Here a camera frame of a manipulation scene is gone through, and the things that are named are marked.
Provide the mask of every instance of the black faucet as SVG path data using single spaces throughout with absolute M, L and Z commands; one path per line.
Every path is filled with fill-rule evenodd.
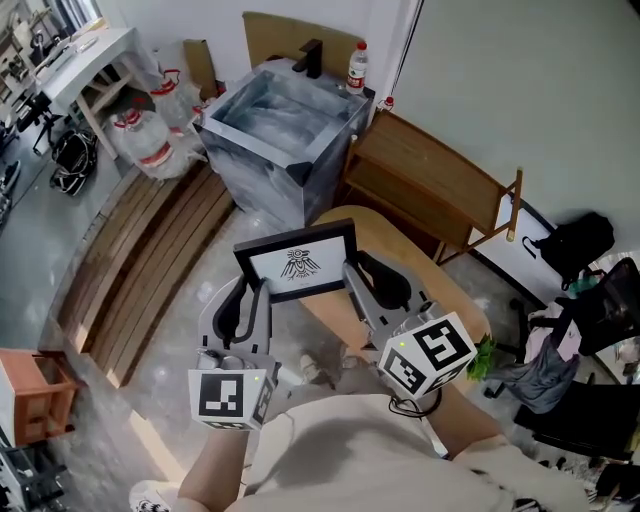
M 291 69 L 296 73 L 306 69 L 309 78 L 318 78 L 322 74 L 322 41 L 309 39 L 300 51 L 306 55 L 291 66 Z

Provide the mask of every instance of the clothing pile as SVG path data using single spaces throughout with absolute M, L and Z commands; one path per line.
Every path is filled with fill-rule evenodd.
M 534 319 L 547 322 L 529 333 L 524 364 L 490 370 L 486 378 L 502 381 L 532 412 L 544 414 L 558 404 L 578 371 L 582 337 L 570 311 L 556 302 L 529 315 L 530 322 Z

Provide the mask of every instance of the black backpack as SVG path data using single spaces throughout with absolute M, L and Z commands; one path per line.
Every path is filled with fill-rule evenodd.
M 540 249 L 542 259 L 562 276 L 563 290 L 569 288 L 578 279 L 580 271 L 611 249 L 615 242 L 613 226 L 605 217 L 595 212 L 558 226 L 542 240 L 533 241 L 525 236 L 522 244 L 535 258 L 533 251 L 525 245 L 525 240 Z

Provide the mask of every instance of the orange wooden stool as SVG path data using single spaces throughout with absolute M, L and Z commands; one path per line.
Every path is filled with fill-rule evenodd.
M 0 426 L 21 446 L 59 436 L 67 425 L 76 390 L 64 352 L 0 349 Z

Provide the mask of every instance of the wooden table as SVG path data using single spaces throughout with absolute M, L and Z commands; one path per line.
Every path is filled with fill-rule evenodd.
M 430 298 L 438 301 L 445 311 L 458 313 L 475 343 L 479 343 L 485 333 L 491 333 L 487 317 L 471 298 L 379 213 L 361 206 L 340 206 L 321 215 L 315 224 L 347 218 L 355 223 L 358 249 L 378 253 L 411 267 L 422 279 Z M 367 327 L 358 320 L 346 290 L 314 295 L 300 301 L 352 351 L 364 356 L 361 348 L 367 343 Z M 455 382 L 462 391 L 471 387 L 470 381 L 465 379 Z
M 40 89 L 44 91 L 51 102 L 56 105 L 56 109 L 61 112 L 68 112 L 70 105 L 75 101 L 87 119 L 89 126 L 98 136 L 98 140 L 100 140 L 105 147 L 109 156 L 115 160 L 118 157 L 118 153 L 102 130 L 96 116 L 98 112 L 134 78 L 140 87 L 147 87 L 147 80 L 135 62 L 126 55 L 126 52 L 135 51 L 136 49 L 137 39 L 135 29 L 104 28 L 101 30 L 90 30 L 74 41 L 72 43 L 74 49 L 68 51 L 75 51 L 75 48 L 80 48 L 93 39 L 96 39 L 93 46 L 71 57 L 56 71 L 54 76 L 40 86 Z M 127 73 L 117 82 L 109 83 L 93 105 L 89 106 L 82 94 L 82 90 L 91 84 L 95 76 L 100 74 L 105 66 L 114 62 L 122 63 Z

